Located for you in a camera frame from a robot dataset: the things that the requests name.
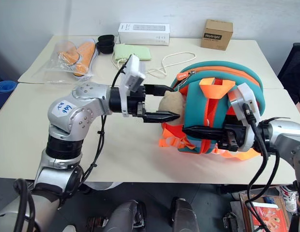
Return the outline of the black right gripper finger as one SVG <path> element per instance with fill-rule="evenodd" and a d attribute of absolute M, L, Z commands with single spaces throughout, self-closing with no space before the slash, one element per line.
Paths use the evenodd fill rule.
<path fill-rule="evenodd" d="M 210 128 L 205 126 L 182 127 L 182 132 L 197 139 L 221 140 L 225 136 L 223 129 Z"/>

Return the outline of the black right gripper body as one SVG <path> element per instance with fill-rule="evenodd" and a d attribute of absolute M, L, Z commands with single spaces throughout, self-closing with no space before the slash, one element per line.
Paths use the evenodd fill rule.
<path fill-rule="evenodd" d="M 236 152 L 244 144 L 245 135 L 245 126 L 227 124 L 220 130 L 217 146 L 219 149 Z"/>

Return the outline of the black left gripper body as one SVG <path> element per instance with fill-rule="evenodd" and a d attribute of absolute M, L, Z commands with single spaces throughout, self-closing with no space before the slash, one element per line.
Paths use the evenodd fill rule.
<path fill-rule="evenodd" d="M 146 88 L 140 86 L 137 89 L 137 92 L 130 92 L 130 95 L 127 97 L 127 108 L 128 114 L 135 117 L 146 117 L 146 108 L 145 108 L 145 98 L 146 98 Z"/>

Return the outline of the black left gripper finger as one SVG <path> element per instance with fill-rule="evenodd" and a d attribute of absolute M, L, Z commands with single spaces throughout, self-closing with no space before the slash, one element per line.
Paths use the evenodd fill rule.
<path fill-rule="evenodd" d="M 156 111 L 145 112 L 142 118 L 144 123 L 165 123 L 180 118 L 180 115 L 170 111 Z"/>
<path fill-rule="evenodd" d="M 145 84 L 144 87 L 146 95 L 163 97 L 166 91 L 174 92 L 173 88 L 166 85 Z"/>

